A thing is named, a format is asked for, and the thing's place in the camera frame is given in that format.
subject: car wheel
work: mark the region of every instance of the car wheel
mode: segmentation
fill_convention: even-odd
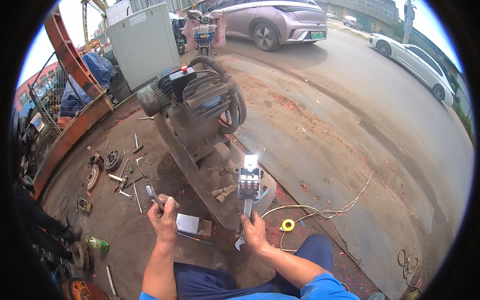
[[[378,41],[377,42],[377,50],[378,50],[378,52],[380,52],[380,54],[382,54],[384,56],[389,56],[390,54],[392,54],[392,48],[385,41]]]
[[[260,23],[253,30],[253,40],[258,48],[263,51],[272,52],[280,48],[280,42],[275,30],[270,24]]]
[[[433,86],[432,93],[438,101],[443,101],[443,99],[445,99],[444,88],[439,84]]]

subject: electrical cable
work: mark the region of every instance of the electrical cable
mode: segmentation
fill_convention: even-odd
[[[403,255],[404,255],[403,263],[400,261],[400,253],[402,253],[402,252],[403,252]],[[407,286],[409,286],[410,288],[414,288],[414,289],[418,290],[419,293],[421,294],[420,288],[418,288],[416,286],[411,286],[408,283],[408,276],[410,274],[413,274],[415,272],[415,270],[417,269],[417,267],[419,265],[419,262],[420,262],[419,259],[417,257],[414,257],[412,259],[408,258],[407,252],[405,251],[405,249],[400,249],[400,251],[398,251],[396,259],[398,261],[398,264],[401,267],[403,267],[403,278],[405,279],[405,282],[407,283]]]
[[[338,210],[318,210],[314,207],[311,207],[311,206],[308,206],[308,205],[285,205],[285,206],[281,206],[281,207],[277,207],[277,208],[273,208],[269,211],[267,211],[266,213],[264,213],[261,218],[263,219],[264,216],[266,216],[267,214],[273,212],[273,211],[276,211],[278,209],[283,209],[283,208],[289,208],[289,207],[304,207],[304,208],[309,208],[311,210],[314,210],[313,213],[311,214],[308,214],[306,216],[303,216],[301,217],[300,219],[294,221],[294,223],[297,223],[305,218],[308,218],[310,216],[313,216],[315,214],[319,214],[320,216],[322,216],[323,218],[325,219],[331,219],[333,218],[334,216],[337,216],[338,214],[341,214],[341,213],[346,213],[347,211],[349,211],[353,205],[355,205],[355,203],[357,202],[358,198],[360,197],[360,195],[363,193],[363,191],[367,188],[367,185],[369,184],[370,182],[370,178],[372,178],[372,175],[373,175],[373,172],[370,174],[370,176],[368,177],[368,180],[367,180],[367,183],[365,183],[365,185],[363,186],[363,189],[360,191],[360,193],[357,195],[357,197],[355,197],[355,199],[353,199],[349,204],[345,205],[343,209],[338,209]],[[282,241],[283,241],[283,237],[285,236],[287,232],[284,231],[281,238],[280,238],[280,248],[277,248],[281,251],[286,251],[286,252],[297,252],[297,250],[290,250],[290,249],[283,249],[282,247]]]

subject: screwdriver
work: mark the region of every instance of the screwdriver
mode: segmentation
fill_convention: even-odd
[[[207,244],[207,245],[213,245],[212,242],[209,242],[209,241],[207,241],[207,240],[196,239],[196,238],[193,238],[193,237],[189,237],[188,235],[185,235],[185,234],[183,234],[183,233],[179,233],[179,232],[177,232],[177,233],[180,234],[180,235],[183,235],[184,237],[197,240],[197,241],[199,241],[200,243],[204,243],[204,244]]]

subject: hand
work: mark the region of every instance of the hand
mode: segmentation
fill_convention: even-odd
[[[269,246],[265,238],[265,221],[256,211],[252,211],[252,222],[246,215],[240,216],[240,221],[245,232],[245,243],[254,252],[259,252],[264,247]]]
[[[165,194],[160,194],[158,199],[164,205],[164,211],[162,212],[158,204],[154,202],[148,211],[148,218],[155,229],[157,242],[173,244],[177,239],[177,214],[175,210],[180,205],[173,197]]]

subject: crane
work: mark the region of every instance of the crane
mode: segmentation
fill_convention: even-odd
[[[84,37],[85,37],[85,47],[87,52],[90,52],[90,43],[88,39],[87,33],[87,5],[90,4],[93,8],[95,8],[103,18],[104,29],[103,33],[105,35],[105,40],[107,40],[107,14],[105,11],[108,8],[108,4],[106,0],[82,0],[82,20],[84,24]]]

